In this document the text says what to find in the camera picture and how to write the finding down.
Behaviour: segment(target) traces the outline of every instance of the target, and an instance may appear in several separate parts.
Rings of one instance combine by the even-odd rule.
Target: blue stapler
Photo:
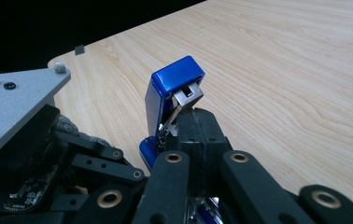
[[[151,75],[145,104],[148,137],[139,145],[141,156],[151,169],[164,150],[164,136],[175,132],[177,114],[191,108],[202,97],[199,88],[205,72],[191,56],[186,56]]]

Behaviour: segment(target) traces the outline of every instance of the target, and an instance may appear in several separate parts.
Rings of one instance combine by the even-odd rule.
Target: wood grain surface
[[[56,105],[84,133],[124,150],[149,175],[150,75],[191,55],[205,97],[234,149],[285,189],[336,189],[353,201],[353,1],[209,0],[65,53],[72,80]]]

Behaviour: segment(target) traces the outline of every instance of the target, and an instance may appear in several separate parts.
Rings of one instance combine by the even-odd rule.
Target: gray metal plate
[[[0,148],[71,79],[71,73],[38,69],[0,74]],[[4,84],[14,82],[14,90]]]

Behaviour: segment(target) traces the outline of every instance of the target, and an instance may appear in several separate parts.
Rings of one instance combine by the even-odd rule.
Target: screw
[[[16,84],[14,82],[7,82],[5,83],[4,87],[7,90],[14,90],[16,89]]]
[[[65,64],[63,63],[56,63],[53,68],[57,74],[64,74],[66,72]]]

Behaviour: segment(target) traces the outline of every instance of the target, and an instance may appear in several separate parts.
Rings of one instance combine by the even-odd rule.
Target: blue plastic casing
[[[155,143],[164,115],[174,109],[173,92],[193,81],[200,85],[205,72],[191,56],[186,56],[152,74],[145,96],[147,110],[148,138],[139,145],[141,156],[151,169],[157,158]]]

